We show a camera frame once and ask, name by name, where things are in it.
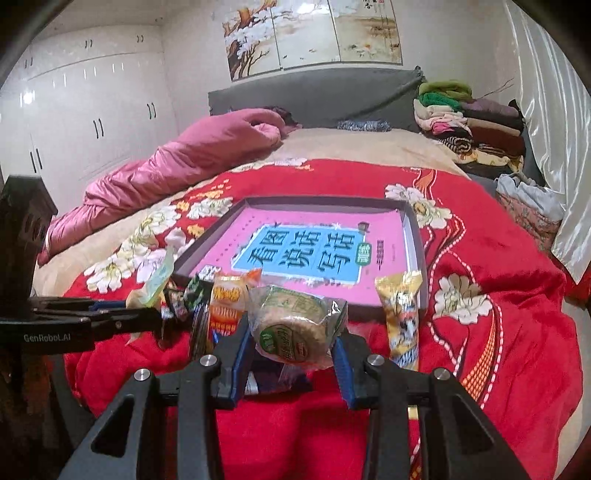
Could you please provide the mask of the red floral blanket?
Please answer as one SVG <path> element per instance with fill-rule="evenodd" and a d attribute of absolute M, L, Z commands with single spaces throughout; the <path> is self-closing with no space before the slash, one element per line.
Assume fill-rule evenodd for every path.
<path fill-rule="evenodd" d="M 565 277 L 477 183 L 426 168 L 338 160 L 256 162 L 217 176 L 150 215 L 90 266 L 73 296 L 121 300 L 169 238 L 195 239 L 240 200 L 332 195 L 406 200 L 423 237 L 428 308 L 420 368 L 452 371 L 528 474 L 550 479 L 559 436 L 583 394 Z M 246 399 L 217 416 L 229 479 L 356 479 L 369 416 L 346 408 L 332 371 L 311 390 Z"/>

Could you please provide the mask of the blue patterned pillow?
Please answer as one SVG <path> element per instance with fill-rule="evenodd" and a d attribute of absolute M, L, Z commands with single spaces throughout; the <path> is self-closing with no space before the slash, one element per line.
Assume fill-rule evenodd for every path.
<path fill-rule="evenodd" d="M 354 132 L 389 132 L 393 129 L 385 120 L 342 120 L 338 122 L 339 130 Z"/>

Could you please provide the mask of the grey headboard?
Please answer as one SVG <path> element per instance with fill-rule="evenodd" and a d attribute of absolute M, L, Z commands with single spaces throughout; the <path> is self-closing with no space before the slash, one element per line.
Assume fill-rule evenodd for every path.
<path fill-rule="evenodd" d="M 414 99 L 425 81 L 421 68 L 324 68 L 246 81 L 208 93 L 209 113 L 280 107 L 304 128 L 335 128 L 342 121 L 385 121 L 417 132 Z"/>

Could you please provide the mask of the grey crumpled clothes pile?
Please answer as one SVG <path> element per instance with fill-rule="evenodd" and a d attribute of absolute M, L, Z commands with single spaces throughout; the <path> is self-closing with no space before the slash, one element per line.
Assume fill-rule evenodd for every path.
<path fill-rule="evenodd" d="M 545 254 L 551 248 L 565 215 L 563 195 L 538 185 L 522 172 L 503 174 L 496 181 L 496 197 Z"/>

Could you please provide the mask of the white satin curtain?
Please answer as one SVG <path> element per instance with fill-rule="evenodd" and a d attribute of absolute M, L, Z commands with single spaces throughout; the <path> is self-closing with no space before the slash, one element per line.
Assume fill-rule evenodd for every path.
<path fill-rule="evenodd" d="M 542 26 L 513 1 L 505 11 L 518 62 L 519 103 L 538 168 L 565 200 L 551 252 L 580 283 L 590 265 L 590 94 Z"/>

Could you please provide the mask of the white wardrobe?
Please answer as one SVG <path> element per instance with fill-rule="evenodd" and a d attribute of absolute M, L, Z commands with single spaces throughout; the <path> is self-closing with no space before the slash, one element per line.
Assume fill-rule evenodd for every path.
<path fill-rule="evenodd" d="M 93 180 L 176 135 L 156 26 L 35 41 L 1 89 L 1 174 L 41 177 L 61 213 Z"/>

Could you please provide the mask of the green milk candy packet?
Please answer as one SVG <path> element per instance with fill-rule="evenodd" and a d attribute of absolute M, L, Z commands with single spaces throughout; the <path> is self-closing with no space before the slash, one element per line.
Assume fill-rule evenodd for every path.
<path fill-rule="evenodd" d="M 125 300 L 127 309 L 156 308 L 159 305 L 159 296 L 173 273 L 174 250 L 171 247 L 158 250 L 156 259 L 151 259 L 148 265 L 151 270 L 143 269 L 143 286 L 132 290 Z"/>

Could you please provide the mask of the yellow cartoon snack packet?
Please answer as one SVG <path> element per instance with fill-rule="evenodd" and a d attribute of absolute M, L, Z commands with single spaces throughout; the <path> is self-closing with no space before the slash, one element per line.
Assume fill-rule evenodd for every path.
<path fill-rule="evenodd" d="M 375 287 L 386 315 L 390 359 L 400 368 L 419 370 L 419 270 L 377 278 Z"/>

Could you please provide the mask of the floral wall painting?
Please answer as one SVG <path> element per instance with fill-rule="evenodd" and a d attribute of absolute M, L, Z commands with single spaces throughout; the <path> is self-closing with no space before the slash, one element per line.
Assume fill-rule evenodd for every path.
<path fill-rule="evenodd" d="M 403 63 L 390 1 L 240 1 L 221 23 L 232 81 L 332 63 Z"/>

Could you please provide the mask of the round cake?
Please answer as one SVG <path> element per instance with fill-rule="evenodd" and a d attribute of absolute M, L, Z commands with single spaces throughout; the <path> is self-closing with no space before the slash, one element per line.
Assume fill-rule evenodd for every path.
<path fill-rule="evenodd" d="M 267 359 L 308 370 L 332 366 L 332 345 L 348 323 L 345 300 L 277 285 L 249 291 L 247 319 L 256 350 Z"/>

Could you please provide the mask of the orange bread snack packet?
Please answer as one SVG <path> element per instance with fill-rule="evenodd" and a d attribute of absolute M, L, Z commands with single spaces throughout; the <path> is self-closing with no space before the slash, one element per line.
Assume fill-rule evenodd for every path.
<path fill-rule="evenodd" d="M 208 308 L 207 335 L 212 344 L 235 334 L 249 305 L 249 290 L 259 285 L 262 270 L 245 273 L 218 272 L 214 276 Z"/>

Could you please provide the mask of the green cartoon snack packet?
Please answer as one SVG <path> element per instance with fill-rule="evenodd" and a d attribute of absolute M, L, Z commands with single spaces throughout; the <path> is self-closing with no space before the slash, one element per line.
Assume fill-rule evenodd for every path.
<path fill-rule="evenodd" d="M 198 275 L 192 277 L 183 288 L 169 279 L 163 294 L 171 318 L 180 323 L 192 319 L 199 308 L 211 301 L 212 287 L 211 282 L 201 280 Z"/>

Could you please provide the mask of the stack of folded clothes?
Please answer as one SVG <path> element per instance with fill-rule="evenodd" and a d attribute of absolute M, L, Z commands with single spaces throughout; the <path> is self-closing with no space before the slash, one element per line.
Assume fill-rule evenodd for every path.
<path fill-rule="evenodd" d="M 459 81 L 423 82 L 414 99 L 421 133 L 452 152 L 465 173 L 488 179 L 525 166 L 525 120 L 519 108 L 485 97 Z"/>

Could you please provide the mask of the pink satin quilt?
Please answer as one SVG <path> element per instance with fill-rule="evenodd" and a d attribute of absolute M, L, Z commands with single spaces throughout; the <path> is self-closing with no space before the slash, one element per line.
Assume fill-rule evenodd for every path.
<path fill-rule="evenodd" d="M 147 159 L 90 183 L 81 203 L 52 220 L 40 266 L 89 235 L 235 166 L 273 152 L 287 135 L 279 113 L 242 109 L 204 117 Z"/>

